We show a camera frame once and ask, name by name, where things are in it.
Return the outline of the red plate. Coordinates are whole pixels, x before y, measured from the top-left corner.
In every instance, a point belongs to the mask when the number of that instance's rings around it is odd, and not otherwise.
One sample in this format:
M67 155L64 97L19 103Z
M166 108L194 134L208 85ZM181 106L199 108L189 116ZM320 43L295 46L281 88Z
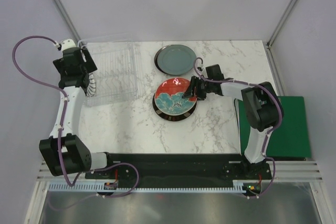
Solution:
M196 97L182 98L190 81L177 77L163 81L154 94L154 105L167 116L182 116L196 109Z

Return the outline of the black striped rim plate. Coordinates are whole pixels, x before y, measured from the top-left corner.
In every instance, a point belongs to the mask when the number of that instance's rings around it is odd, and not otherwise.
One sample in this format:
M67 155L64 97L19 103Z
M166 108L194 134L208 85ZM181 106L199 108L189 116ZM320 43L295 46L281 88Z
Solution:
M197 101L183 99L182 95L182 92L178 92L173 95L161 93L157 98L153 96L152 106L154 112L160 118L171 122L187 119L195 111Z

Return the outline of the teal green plate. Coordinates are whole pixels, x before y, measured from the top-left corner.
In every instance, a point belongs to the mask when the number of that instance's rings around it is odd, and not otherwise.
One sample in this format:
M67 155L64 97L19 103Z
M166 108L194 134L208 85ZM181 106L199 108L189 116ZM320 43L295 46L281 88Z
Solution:
M167 45L161 55L168 65L168 75L179 76L193 69L196 53L185 45Z

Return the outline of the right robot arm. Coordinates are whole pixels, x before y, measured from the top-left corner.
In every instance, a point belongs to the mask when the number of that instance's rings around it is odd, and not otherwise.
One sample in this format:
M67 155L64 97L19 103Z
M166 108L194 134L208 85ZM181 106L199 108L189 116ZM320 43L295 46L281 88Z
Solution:
M250 134L244 151L247 162L241 164L240 172L245 178L254 178L259 173L258 163L266 159L271 134L281 125L284 116L272 84L253 84L225 78L219 65L206 67L206 77L200 73L200 67L194 70L197 76L191 78L182 98L205 100L208 93L214 93L243 102Z

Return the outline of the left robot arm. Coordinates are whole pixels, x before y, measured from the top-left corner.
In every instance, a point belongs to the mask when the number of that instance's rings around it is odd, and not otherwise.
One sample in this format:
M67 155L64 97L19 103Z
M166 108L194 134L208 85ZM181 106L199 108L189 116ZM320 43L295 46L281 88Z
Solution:
M62 57L53 61L60 74L60 106L49 138L39 142L39 150L53 176L97 170L111 178L115 165L105 152L92 153L79 138L79 121L86 98L95 95L97 70L87 48L62 46Z

